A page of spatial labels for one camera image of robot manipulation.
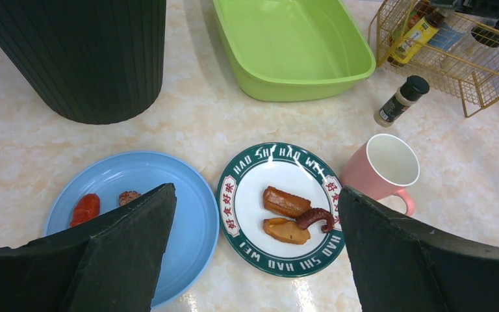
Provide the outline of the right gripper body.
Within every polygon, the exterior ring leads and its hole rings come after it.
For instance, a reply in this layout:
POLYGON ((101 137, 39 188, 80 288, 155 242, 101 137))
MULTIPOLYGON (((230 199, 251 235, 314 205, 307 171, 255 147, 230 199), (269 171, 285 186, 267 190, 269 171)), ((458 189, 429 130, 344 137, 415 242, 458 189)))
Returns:
POLYGON ((499 19, 499 0, 431 0, 435 8, 487 19, 499 19))

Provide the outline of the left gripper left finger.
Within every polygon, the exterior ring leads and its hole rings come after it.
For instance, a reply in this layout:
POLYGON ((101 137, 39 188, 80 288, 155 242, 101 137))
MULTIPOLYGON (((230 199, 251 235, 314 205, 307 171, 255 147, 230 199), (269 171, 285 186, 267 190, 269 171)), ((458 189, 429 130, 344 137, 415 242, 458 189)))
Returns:
POLYGON ((176 203, 165 183, 78 226, 0 248, 0 311, 149 311, 176 203))

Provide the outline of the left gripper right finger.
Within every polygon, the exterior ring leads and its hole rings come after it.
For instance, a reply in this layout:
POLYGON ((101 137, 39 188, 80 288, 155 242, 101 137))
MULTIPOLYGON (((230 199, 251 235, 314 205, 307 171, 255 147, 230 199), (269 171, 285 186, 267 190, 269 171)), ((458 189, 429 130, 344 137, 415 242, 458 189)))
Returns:
POLYGON ((363 311, 499 311, 499 247, 343 187, 339 215, 363 311))

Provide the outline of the small yellow label bottle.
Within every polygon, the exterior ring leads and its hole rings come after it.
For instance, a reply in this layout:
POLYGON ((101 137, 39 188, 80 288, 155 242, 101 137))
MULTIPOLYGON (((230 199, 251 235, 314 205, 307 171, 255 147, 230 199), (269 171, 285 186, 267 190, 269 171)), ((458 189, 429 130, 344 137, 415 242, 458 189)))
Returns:
POLYGON ((388 62, 405 66, 439 31, 447 15, 445 10, 437 9, 422 17, 403 35, 403 40, 387 58, 388 62))

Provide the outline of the pink mug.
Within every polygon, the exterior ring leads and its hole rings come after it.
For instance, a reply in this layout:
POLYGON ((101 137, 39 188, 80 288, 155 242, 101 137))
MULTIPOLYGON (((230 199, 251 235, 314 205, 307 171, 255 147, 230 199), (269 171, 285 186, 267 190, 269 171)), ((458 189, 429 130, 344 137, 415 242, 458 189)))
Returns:
POLYGON ((348 160, 340 182, 376 201, 397 196, 406 206, 405 215, 415 212, 415 201, 406 188, 420 177, 415 152, 402 139, 380 133, 369 138, 348 160))

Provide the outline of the small black cap bottle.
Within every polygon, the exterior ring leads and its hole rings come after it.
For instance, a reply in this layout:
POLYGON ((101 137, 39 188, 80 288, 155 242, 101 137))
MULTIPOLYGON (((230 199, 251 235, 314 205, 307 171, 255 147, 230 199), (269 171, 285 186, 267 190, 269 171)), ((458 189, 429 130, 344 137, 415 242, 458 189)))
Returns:
POLYGON ((424 78, 418 75, 409 76, 394 95, 374 113, 374 120, 382 127, 390 127, 429 90, 429 83, 424 78))

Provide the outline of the white plate green rim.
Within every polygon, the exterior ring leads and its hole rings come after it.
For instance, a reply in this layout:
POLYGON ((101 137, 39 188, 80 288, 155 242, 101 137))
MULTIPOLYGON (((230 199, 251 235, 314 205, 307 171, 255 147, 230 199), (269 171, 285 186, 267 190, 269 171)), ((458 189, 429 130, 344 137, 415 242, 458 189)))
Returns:
POLYGON ((222 229, 234 250, 249 264, 275 276, 298 278, 328 267, 345 246, 338 200, 342 185, 318 156, 280 142, 257 144, 240 152, 225 168, 217 201, 222 229), (296 218, 266 210, 262 195, 269 186, 311 201, 311 208, 329 211, 334 228, 323 233, 325 221, 307 229, 311 238, 302 245, 274 239, 265 233, 263 220, 296 218))

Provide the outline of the black lid seasoning jar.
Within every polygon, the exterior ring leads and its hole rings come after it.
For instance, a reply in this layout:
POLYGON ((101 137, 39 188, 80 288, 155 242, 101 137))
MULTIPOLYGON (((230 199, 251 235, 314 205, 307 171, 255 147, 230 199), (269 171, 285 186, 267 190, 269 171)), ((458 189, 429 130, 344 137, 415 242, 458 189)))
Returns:
POLYGON ((441 69, 450 76, 464 79, 498 47, 499 27, 476 24, 449 50, 449 55, 441 61, 441 69))

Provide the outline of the silver lid glass jar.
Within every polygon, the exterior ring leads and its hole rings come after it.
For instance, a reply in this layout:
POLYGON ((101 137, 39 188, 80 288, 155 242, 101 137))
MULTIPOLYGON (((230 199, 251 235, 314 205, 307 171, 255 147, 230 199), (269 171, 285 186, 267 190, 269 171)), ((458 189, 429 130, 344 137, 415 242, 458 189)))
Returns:
POLYGON ((429 40, 428 45, 441 50, 449 51, 460 39, 463 37, 464 32, 459 29, 454 29, 448 23, 443 23, 436 34, 429 40))

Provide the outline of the green label sauce bottle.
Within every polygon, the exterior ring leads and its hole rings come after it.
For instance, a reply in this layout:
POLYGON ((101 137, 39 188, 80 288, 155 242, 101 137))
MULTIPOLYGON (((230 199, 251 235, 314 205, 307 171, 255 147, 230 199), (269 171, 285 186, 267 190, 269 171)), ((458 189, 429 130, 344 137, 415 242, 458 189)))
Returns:
POLYGON ((389 36, 389 45, 391 46, 399 37, 412 28, 421 18, 433 12, 435 8, 430 5, 428 0, 418 1, 413 9, 406 15, 395 31, 389 36))

